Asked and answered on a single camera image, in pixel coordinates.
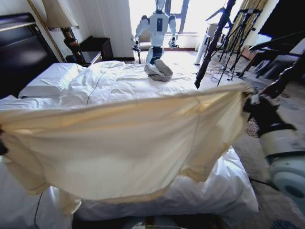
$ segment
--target white pillow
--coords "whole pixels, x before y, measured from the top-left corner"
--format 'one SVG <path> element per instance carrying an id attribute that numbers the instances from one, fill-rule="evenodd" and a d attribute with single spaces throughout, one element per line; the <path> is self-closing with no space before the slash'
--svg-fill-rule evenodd
<path id="1" fill-rule="evenodd" d="M 58 97 L 83 69 L 76 63 L 54 63 L 22 89 L 18 97 Z"/>
<path id="2" fill-rule="evenodd" d="M 59 98 L 57 99 L 38 99 L 38 98 L 25 98 L 17 99 L 12 95 L 0 99 L 0 112 L 7 110 L 19 110 L 19 109 L 43 109 L 53 108 L 58 106 Z"/>

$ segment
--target white wall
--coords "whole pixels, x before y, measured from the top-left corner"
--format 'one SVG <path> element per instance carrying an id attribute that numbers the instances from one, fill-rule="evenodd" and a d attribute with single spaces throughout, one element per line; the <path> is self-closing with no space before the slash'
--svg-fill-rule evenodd
<path id="1" fill-rule="evenodd" d="M 266 22 L 266 20 L 268 19 L 269 15 L 271 14 L 271 12 L 273 11 L 273 9 L 275 8 L 278 2 L 279 0 L 268 0 L 268 2 L 266 3 L 263 9 L 263 12 L 257 19 L 256 23 L 254 24 L 254 28 L 256 28 L 256 30 L 250 32 L 249 36 L 244 41 L 244 45 L 256 44 L 256 40 L 259 38 L 258 35 L 259 31 L 261 30 L 262 26 L 264 25 L 264 23 Z"/>
<path id="2" fill-rule="evenodd" d="M 93 37 L 109 37 L 114 57 L 133 57 L 128 0 L 78 0 Z"/>
<path id="3" fill-rule="evenodd" d="M 40 16 L 45 20 L 46 15 L 43 7 L 43 3 L 41 0 L 32 0 L 34 3 L 37 11 L 39 12 Z M 74 0 L 64 0 L 64 4 L 67 5 L 67 8 L 69 9 L 70 13 L 74 16 L 75 21 L 78 23 L 80 29 L 74 31 L 74 35 L 76 39 L 78 39 L 79 42 L 82 42 L 87 37 L 89 37 L 90 33 L 87 29 L 86 21 L 84 19 L 84 16 L 82 14 L 81 6 L 78 3 L 78 1 Z M 15 14 L 15 13 L 31 13 L 35 21 L 37 23 L 37 26 L 39 27 L 43 37 L 55 53 L 57 59 L 61 61 L 60 56 L 58 55 L 56 49 L 51 43 L 51 40 L 49 39 L 46 31 L 44 30 L 43 26 L 39 22 L 38 18 L 36 17 L 34 11 L 28 4 L 26 0 L 0 0 L 0 15 L 7 15 L 7 14 Z M 61 31 L 59 32 L 51 32 L 51 35 L 53 39 L 55 40 L 57 46 L 59 47 L 62 55 L 65 57 L 66 55 L 71 55 L 70 49 L 64 44 L 63 40 L 63 34 Z"/>

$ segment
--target wooden baseboard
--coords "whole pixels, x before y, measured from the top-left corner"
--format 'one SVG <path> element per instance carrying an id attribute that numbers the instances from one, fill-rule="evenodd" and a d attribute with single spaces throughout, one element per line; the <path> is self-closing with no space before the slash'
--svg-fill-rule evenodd
<path id="1" fill-rule="evenodd" d="M 165 51 L 195 51 L 195 48 L 164 48 Z"/>
<path id="2" fill-rule="evenodd" d="M 134 61 L 134 57 L 113 57 L 112 61 Z"/>

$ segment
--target white robot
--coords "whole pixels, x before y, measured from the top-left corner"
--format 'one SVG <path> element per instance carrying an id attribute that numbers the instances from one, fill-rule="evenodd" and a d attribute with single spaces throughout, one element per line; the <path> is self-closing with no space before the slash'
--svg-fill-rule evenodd
<path id="1" fill-rule="evenodd" d="M 154 61 L 160 59 L 164 53 L 163 40 L 165 33 L 167 32 L 168 25 L 171 29 L 172 38 L 169 41 L 170 48 L 178 47 L 176 45 L 176 17 L 174 15 L 167 16 L 163 12 L 163 8 L 166 0 L 155 0 L 156 11 L 149 18 L 144 15 L 142 16 L 141 22 L 137 27 L 135 35 L 135 43 L 132 50 L 140 52 L 139 36 L 141 33 L 148 28 L 151 36 L 152 47 L 148 50 L 146 57 L 146 63 L 154 64 Z"/>

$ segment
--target lampshade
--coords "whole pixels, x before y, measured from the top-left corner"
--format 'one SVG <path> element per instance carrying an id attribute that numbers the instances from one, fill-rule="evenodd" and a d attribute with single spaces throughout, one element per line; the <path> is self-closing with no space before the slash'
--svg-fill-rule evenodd
<path id="1" fill-rule="evenodd" d="M 42 2 L 47 13 L 46 25 L 49 30 L 69 27 L 78 29 L 78 24 L 61 0 L 42 0 Z"/>

